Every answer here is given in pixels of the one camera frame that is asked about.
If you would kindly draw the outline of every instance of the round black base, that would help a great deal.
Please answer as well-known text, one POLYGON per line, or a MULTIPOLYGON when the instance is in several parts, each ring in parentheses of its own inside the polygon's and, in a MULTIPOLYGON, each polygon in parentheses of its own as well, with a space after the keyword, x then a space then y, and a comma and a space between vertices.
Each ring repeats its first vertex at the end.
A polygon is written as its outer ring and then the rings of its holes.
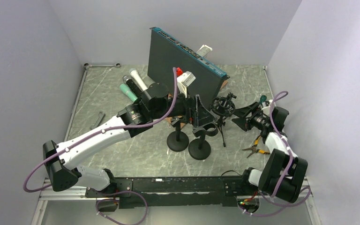
POLYGON ((187 134, 180 131, 180 140, 176 141, 176 131, 173 131, 169 134, 166 144, 168 145, 169 149, 175 152, 184 151, 189 143, 189 139, 187 134))
POLYGON ((188 152, 190 153, 191 157, 196 160, 204 160, 210 155, 210 144, 204 140, 202 144, 202 148, 199 149, 199 139, 194 139, 190 142, 188 146, 188 152))

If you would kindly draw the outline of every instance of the blue edge strip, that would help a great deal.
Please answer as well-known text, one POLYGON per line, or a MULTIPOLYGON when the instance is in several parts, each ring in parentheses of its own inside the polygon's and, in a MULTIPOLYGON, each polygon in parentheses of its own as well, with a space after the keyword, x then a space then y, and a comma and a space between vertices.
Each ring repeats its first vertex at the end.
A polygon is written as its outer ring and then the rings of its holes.
POLYGON ((185 51, 186 53, 192 55, 192 56, 196 56, 196 59, 198 58, 202 58, 203 60, 197 60, 199 63, 201 63, 202 65, 204 65, 206 68, 208 68, 209 70, 211 70, 212 72, 214 72, 215 74, 217 74, 220 77, 224 77, 227 76, 227 73, 224 72, 223 70, 219 69, 217 66, 215 66, 213 63, 209 62, 207 59, 205 59, 204 57, 196 54, 196 52, 194 52, 192 49, 186 47, 183 43, 181 43, 180 41, 176 40, 174 37, 172 37, 171 35, 167 34, 166 32, 164 32, 162 29, 160 29, 159 27, 152 27, 151 30, 157 32, 159 35, 163 36, 166 39, 169 39, 169 41, 171 41, 175 46, 177 46, 179 49, 181 49, 182 51, 185 51), (186 47, 188 49, 188 51, 184 50, 183 48, 181 48, 182 45, 183 47, 186 47))

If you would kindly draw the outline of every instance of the gray tool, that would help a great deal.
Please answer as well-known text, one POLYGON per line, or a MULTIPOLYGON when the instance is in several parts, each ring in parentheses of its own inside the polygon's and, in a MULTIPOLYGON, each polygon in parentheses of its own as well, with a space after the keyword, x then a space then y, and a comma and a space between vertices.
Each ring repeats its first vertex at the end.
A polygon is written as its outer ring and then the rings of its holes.
POLYGON ((104 116, 105 116, 105 113, 100 111, 98 113, 98 119, 97 119, 96 123, 93 126, 91 126, 90 129, 93 130, 93 129, 97 128, 98 126, 100 126, 100 123, 103 120, 104 116))

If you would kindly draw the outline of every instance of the black holder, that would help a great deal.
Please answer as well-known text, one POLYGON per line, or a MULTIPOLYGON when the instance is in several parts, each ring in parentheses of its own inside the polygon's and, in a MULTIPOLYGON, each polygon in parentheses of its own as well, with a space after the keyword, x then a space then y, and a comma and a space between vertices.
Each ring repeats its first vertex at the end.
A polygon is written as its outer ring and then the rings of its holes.
POLYGON ((181 122, 179 118, 172 118, 170 120, 172 127, 175 128, 175 131, 171 132, 168 135, 166 144, 168 148, 175 152, 184 151, 189 143, 187 134, 181 131, 181 122))
POLYGON ((218 129, 214 123, 209 123, 203 127, 195 127, 193 133, 198 139, 194 139, 188 146, 190 156, 196 160, 204 160, 210 155, 210 144, 205 140, 207 136, 215 136, 218 129))
POLYGON ((216 122, 216 126, 221 133, 221 137, 223 138, 223 147, 225 147, 224 134, 223 134, 223 126, 225 126, 225 120, 229 118, 235 111, 235 105, 232 102, 233 98, 237 98, 231 92, 228 93, 227 97, 217 97, 212 101, 210 105, 212 108, 212 112, 216 115, 220 116, 216 122))

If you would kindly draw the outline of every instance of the black clamp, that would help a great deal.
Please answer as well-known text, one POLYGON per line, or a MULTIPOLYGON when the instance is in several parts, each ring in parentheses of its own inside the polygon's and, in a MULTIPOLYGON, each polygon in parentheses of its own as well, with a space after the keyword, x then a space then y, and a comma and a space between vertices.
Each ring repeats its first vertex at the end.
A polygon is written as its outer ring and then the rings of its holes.
POLYGON ((208 123, 203 127, 194 127, 193 134, 199 137, 190 142, 188 152, 190 156, 196 160, 204 160, 210 155, 210 144, 205 140, 207 136, 215 136, 218 134, 218 128, 212 123, 208 123))

